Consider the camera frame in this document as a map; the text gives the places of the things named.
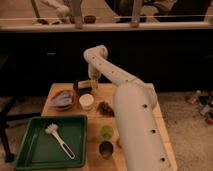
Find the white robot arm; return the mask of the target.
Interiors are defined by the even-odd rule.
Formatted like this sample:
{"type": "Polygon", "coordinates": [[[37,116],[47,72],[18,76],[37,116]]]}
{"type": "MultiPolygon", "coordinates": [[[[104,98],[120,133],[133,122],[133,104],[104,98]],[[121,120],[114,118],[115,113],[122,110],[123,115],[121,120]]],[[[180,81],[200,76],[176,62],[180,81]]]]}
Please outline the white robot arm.
{"type": "Polygon", "coordinates": [[[113,109],[128,171],[174,171],[153,110],[157,95],[138,77],[107,60],[104,45],[86,49],[88,75],[98,80],[103,74],[117,86],[113,109]]]}

